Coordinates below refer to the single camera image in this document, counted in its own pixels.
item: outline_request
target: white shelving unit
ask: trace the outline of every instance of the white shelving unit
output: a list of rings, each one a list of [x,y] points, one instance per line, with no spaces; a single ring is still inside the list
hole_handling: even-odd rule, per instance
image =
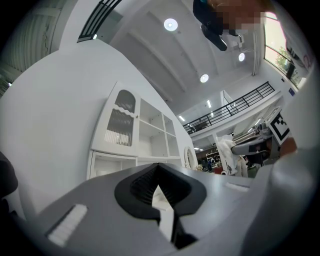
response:
[[[164,125],[165,125],[165,131],[173,136],[176,136],[175,128],[174,128],[174,122],[165,115],[163,115]]]
[[[162,131],[165,130],[162,113],[143,99],[141,99],[140,121],[153,125]]]
[[[138,157],[168,157],[165,131],[140,120]]]
[[[166,138],[168,141],[169,156],[170,157],[178,157],[179,156],[179,148],[178,148],[176,136],[174,136],[170,133],[166,133]]]
[[[117,82],[92,139],[87,179],[152,163],[182,166],[173,121]]]
[[[97,176],[112,174],[136,166],[136,158],[115,154],[93,152],[89,179]]]

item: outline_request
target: black railing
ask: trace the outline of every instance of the black railing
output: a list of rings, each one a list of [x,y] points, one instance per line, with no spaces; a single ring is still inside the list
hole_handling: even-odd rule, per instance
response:
[[[183,127],[188,134],[196,133],[206,127],[219,123],[222,120],[232,117],[233,115],[249,108],[274,91],[275,89],[273,89],[267,81],[263,85],[260,85],[258,88],[248,92],[241,98],[238,98],[227,105],[224,105],[204,116],[201,116],[196,120],[185,124]]]
[[[86,21],[79,36],[79,41],[93,39],[105,19],[121,1],[122,0],[101,0]]]

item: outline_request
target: person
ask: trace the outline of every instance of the person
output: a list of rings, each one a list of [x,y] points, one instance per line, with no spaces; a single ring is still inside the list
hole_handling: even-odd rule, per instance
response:
[[[286,39],[286,51],[291,56],[298,75],[305,78],[311,70],[315,59],[313,51],[295,20],[277,1],[200,0],[200,2],[207,4],[211,8],[212,17],[217,20],[222,19],[223,28],[228,30],[250,29],[254,24],[261,23],[261,13],[274,13]]]
[[[212,171],[212,158],[208,160],[208,172]]]

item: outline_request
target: white wall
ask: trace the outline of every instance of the white wall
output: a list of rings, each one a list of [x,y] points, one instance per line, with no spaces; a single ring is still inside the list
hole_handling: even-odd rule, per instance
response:
[[[95,125],[117,81],[173,120],[181,156],[193,148],[173,112],[117,50],[98,39],[58,50],[0,99],[0,151],[16,171],[27,219],[86,180]]]
[[[226,87],[224,90],[233,100],[236,100],[267,81],[268,79],[266,77],[262,77],[260,75],[251,75],[235,84],[232,84],[231,86]]]
[[[267,81],[269,81],[270,85],[275,90],[278,90],[282,93],[284,105],[287,105],[293,99],[293,96],[289,93],[289,89],[293,89],[294,92],[298,91],[283,73],[281,73],[276,67],[267,62],[265,59],[261,61],[257,75],[245,77],[239,80],[237,83],[226,87],[224,90],[233,100],[236,100]]]
[[[59,15],[59,19],[58,19],[58,21],[55,25],[55,29],[54,29],[52,45],[51,45],[51,52],[52,53],[57,51],[60,48],[60,43],[61,43],[62,37],[64,35],[64,31],[65,31],[68,19],[69,19],[77,2],[78,2],[78,0],[67,0],[65,2],[65,5],[63,6],[63,9],[61,10],[61,13]]]
[[[298,92],[293,83],[289,79],[287,79],[283,73],[281,73],[276,67],[267,62],[265,59],[263,59],[261,62],[258,76],[269,81],[270,85],[275,90],[281,91],[284,106],[286,106],[294,98],[294,96],[290,94],[289,89],[292,89],[295,93]]]

